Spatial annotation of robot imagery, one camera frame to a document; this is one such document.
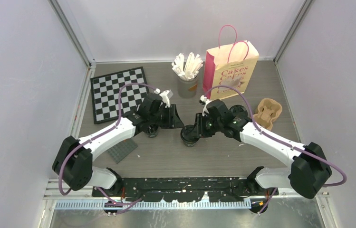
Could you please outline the single black cup lid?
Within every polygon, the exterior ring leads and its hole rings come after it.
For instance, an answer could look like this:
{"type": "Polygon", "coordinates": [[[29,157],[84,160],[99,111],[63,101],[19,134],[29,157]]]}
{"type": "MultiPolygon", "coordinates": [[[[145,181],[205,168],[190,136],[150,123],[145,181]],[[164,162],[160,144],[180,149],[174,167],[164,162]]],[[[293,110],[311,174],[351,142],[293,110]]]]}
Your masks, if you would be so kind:
{"type": "Polygon", "coordinates": [[[230,111],[234,116],[240,116],[241,118],[248,117],[248,112],[246,108],[242,105],[233,105],[230,108],[230,111]]]}

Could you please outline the pink cakes paper bag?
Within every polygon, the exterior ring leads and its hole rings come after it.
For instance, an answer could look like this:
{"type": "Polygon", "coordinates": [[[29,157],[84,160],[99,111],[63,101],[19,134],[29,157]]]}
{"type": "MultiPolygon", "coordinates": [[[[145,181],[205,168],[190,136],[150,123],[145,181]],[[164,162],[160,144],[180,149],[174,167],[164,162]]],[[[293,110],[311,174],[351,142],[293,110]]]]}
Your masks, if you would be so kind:
{"type": "Polygon", "coordinates": [[[208,99],[224,99],[237,95],[230,88],[244,93],[259,53],[248,40],[235,40],[206,51],[203,90],[208,99]]]}

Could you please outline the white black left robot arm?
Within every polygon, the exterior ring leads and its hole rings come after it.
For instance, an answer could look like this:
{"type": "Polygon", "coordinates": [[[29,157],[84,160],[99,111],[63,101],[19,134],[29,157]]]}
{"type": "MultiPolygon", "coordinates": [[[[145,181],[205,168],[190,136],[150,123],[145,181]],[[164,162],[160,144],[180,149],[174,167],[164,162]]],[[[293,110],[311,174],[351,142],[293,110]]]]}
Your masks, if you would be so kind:
{"type": "Polygon", "coordinates": [[[106,128],[79,139],[67,137],[53,162],[53,171],[73,191],[93,186],[103,188],[111,197],[118,196],[122,190],[119,175],[111,168],[93,166],[93,161],[118,143],[140,133],[153,138],[160,129],[183,128],[176,105],[170,102],[172,96],[171,90],[150,93],[138,108],[132,108],[106,128]]]}

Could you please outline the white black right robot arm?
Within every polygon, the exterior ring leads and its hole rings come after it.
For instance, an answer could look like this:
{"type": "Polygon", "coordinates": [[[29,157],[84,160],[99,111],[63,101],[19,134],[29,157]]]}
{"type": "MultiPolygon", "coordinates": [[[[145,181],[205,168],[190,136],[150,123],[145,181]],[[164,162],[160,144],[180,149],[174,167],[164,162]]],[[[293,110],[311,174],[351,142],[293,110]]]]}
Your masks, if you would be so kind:
{"type": "Polygon", "coordinates": [[[203,111],[196,115],[195,141],[221,132],[228,138],[261,149],[286,165],[279,169],[257,167],[248,176],[250,193],[260,195],[268,188],[292,188],[299,195],[312,199],[332,175],[318,144],[304,145],[261,127],[248,117],[241,105],[228,109],[223,101],[212,101],[205,96],[201,96],[199,102],[203,111]]]}

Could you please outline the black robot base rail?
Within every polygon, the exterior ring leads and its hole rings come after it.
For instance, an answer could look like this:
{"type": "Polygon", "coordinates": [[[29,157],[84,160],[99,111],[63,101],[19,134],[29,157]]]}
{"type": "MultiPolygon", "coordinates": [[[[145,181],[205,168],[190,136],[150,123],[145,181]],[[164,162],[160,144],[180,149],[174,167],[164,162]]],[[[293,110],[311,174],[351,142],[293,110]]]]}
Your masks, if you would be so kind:
{"type": "Polygon", "coordinates": [[[127,202],[199,202],[204,196],[210,202],[239,202],[251,196],[266,200],[271,194],[278,191],[241,177],[120,178],[109,190],[92,191],[92,197],[123,197],[127,202]]]}

